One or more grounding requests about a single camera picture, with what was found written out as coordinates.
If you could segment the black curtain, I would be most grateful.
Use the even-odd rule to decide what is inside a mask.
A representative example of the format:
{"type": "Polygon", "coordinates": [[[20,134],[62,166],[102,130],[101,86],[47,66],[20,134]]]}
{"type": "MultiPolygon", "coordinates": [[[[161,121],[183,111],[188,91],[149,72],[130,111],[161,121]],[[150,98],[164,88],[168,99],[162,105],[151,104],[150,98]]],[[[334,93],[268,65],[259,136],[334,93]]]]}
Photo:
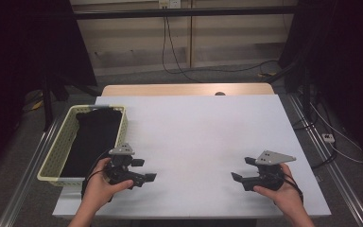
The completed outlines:
{"type": "Polygon", "coordinates": [[[363,0],[297,0],[279,65],[303,64],[363,149],[363,0]]]}
{"type": "Polygon", "coordinates": [[[64,87],[96,79],[70,0],[0,0],[0,154],[26,95],[67,98],[64,87]]]}

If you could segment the person's right hand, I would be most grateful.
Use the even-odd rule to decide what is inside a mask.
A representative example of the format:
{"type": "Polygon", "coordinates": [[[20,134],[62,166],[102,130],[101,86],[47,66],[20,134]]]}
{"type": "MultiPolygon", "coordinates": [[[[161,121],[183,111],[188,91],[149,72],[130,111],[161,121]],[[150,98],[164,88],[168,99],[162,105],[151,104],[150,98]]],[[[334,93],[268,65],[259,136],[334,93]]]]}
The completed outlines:
{"type": "Polygon", "coordinates": [[[284,183],[277,191],[256,185],[253,190],[269,199],[285,214],[292,216],[304,211],[299,192],[289,183],[284,183]]]}

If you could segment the pale yellow plastic basket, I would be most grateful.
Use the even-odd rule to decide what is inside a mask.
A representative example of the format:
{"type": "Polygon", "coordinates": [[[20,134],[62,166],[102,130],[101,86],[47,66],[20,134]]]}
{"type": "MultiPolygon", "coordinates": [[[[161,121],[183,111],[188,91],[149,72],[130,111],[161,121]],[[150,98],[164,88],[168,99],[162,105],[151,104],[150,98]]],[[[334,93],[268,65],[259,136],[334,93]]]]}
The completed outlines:
{"type": "MultiPolygon", "coordinates": [[[[112,108],[122,113],[122,119],[118,129],[117,138],[114,147],[122,144],[125,141],[126,131],[128,127],[128,119],[126,115],[126,108],[124,106],[114,105],[76,105],[69,109],[59,129],[54,142],[48,151],[43,164],[39,170],[37,178],[39,181],[48,182],[55,186],[81,186],[84,178],[63,178],[61,172],[66,163],[72,144],[76,138],[79,128],[76,114],[88,113],[96,109],[112,108]]],[[[108,157],[108,151],[104,151],[95,162],[99,159],[108,157]]]]}

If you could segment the wooden table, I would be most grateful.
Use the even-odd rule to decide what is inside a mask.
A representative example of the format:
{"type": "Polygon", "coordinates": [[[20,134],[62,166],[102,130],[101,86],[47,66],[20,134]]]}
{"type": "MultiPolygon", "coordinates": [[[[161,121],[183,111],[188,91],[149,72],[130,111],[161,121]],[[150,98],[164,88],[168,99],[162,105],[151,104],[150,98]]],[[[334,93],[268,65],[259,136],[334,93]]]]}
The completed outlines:
{"type": "Polygon", "coordinates": [[[184,83],[108,85],[102,96],[245,96],[274,95],[268,83],[184,83]]]}

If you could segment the person's left hand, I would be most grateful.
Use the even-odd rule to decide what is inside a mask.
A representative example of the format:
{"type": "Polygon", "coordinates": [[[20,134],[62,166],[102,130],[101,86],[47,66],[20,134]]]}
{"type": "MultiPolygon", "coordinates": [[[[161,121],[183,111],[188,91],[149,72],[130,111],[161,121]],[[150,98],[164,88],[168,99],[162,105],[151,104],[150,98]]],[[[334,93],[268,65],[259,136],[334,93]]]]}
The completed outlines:
{"type": "Polygon", "coordinates": [[[103,168],[109,161],[110,158],[100,160],[94,169],[94,175],[89,178],[81,202],[81,207],[88,211],[98,211],[115,193],[133,186],[133,180],[126,180],[117,184],[109,184],[106,181],[103,168]]]}

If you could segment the black horizontal bar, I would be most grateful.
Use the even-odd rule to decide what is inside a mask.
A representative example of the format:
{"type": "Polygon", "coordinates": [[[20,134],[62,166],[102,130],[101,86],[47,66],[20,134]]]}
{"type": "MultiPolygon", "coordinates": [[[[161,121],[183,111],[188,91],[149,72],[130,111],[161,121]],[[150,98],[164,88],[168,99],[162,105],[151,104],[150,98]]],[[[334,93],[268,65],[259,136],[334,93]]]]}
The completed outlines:
{"type": "Polygon", "coordinates": [[[229,16],[229,15],[273,15],[292,14],[299,8],[286,7],[253,7],[253,8],[210,8],[210,9],[139,9],[121,11],[77,11],[77,20],[126,19],[126,18],[161,18],[191,16],[229,16]]]}

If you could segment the white table board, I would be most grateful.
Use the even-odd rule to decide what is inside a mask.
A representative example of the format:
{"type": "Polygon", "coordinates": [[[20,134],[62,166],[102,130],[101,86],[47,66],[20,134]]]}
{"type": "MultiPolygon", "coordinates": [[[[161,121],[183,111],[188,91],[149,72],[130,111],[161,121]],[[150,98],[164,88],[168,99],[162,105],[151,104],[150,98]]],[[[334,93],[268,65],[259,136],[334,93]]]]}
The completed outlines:
{"type": "Polygon", "coordinates": [[[271,150],[294,157],[289,167],[312,217],[330,209],[276,95],[103,96],[125,106],[126,140],[141,173],[156,179],[114,195],[101,218],[274,218],[274,203],[245,190],[234,173],[256,175],[246,164],[271,150]]]}

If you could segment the black cloth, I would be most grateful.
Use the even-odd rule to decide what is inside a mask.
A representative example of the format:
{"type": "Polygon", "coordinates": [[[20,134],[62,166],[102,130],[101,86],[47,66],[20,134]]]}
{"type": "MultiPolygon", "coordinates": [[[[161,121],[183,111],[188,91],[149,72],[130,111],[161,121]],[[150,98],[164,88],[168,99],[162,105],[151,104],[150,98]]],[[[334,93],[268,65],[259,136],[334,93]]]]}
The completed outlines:
{"type": "Polygon", "coordinates": [[[84,178],[104,151],[114,147],[122,113],[112,108],[77,113],[78,131],[61,172],[63,178],[84,178]]]}

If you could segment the white wall outlet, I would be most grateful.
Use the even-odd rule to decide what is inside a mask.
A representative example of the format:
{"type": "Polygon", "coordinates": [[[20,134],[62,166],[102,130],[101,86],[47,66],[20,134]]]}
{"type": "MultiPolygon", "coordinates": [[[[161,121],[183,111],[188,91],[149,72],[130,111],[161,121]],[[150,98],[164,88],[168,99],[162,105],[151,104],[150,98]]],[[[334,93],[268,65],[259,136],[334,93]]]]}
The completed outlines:
{"type": "Polygon", "coordinates": [[[182,7],[181,0],[158,0],[160,9],[180,9],[182,7]]]}

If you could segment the black metal stand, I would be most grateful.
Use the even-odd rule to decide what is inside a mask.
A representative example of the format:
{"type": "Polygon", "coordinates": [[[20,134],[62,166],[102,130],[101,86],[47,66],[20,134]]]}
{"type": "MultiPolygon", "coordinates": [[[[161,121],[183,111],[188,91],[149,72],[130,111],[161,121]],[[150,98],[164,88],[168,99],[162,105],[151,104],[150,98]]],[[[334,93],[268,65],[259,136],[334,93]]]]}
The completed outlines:
{"type": "Polygon", "coordinates": [[[69,93],[66,90],[67,85],[71,85],[81,92],[90,96],[100,96],[101,92],[84,85],[81,82],[66,77],[63,74],[53,74],[49,76],[44,73],[41,78],[42,94],[43,94],[43,107],[44,107],[44,131],[47,131],[53,124],[54,115],[52,109],[51,95],[59,101],[66,101],[69,98],[69,93]]]}

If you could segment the aluminium floor rail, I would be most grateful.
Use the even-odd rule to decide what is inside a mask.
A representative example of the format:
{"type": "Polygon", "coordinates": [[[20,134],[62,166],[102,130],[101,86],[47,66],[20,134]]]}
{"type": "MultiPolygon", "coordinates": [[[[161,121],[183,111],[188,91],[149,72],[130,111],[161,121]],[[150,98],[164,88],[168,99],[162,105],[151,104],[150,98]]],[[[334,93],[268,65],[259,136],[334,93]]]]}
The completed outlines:
{"type": "Polygon", "coordinates": [[[26,166],[26,170],[22,175],[20,182],[10,197],[3,214],[0,218],[0,227],[13,227],[21,208],[26,200],[26,196],[30,190],[32,182],[37,178],[39,166],[42,164],[43,158],[48,151],[50,141],[58,131],[60,120],[55,118],[49,126],[46,126],[38,146],[35,148],[30,162],[26,166]]]}
{"type": "MultiPolygon", "coordinates": [[[[316,127],[311,126],[310,123],[305,119],[302,110],[303,105],[299,101],[299,99],[292,95],[289,95],[288,98],[292,103],[298,117],[302,117],[302,123],[305,126],[305,130],[309,135],[312,143],[314,144],[318,154],[320,155],[320,158],[322,160],[325,160],[327,156],[331,154],[331,150],[328,148],[327,144],[321,138],[321,135],[319,134],[316,127]]],[[[359,197],[355,194],[349,182],[343,176],[343,173],[341,172],[336,162],[331,162],[326,166],[326,168],[328,169],[328,172],[331,178],[333,179],[340,195],[344,199],[355,222],[357,223],[357,226],[363,227],[363,204],[360,201],[359,197]]]]}

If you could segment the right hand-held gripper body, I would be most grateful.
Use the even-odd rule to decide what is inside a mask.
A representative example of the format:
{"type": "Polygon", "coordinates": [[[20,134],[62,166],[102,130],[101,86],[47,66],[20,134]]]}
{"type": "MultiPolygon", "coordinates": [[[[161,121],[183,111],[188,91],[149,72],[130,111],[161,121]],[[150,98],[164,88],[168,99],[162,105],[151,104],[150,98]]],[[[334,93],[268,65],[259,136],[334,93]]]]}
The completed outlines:
{"type": "Polygon", "coordinates": [[[257,158],[257,177],[243,178],[241,182],[246,191],[252,191],[256,185],[277,191],[285,180],[281,164],[293,162],[296,158],[282,153],[264,150],[257,158]]]}

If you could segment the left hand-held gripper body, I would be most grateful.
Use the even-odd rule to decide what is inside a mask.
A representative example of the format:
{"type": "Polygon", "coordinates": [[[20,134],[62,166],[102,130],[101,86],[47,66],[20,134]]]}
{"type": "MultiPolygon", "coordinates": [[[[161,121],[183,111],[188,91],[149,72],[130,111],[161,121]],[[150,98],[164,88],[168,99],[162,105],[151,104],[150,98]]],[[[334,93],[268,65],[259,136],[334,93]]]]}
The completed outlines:
{"type": "Polygon", "coordinates": [[[111,160],[104,167],[104,172],[110,184],[118,184],[132,180],[134,186],[141,187],[145,183],[145,175],[129,170],[135,152],[128,143],[121,144],[109,151],[111,160]]]}

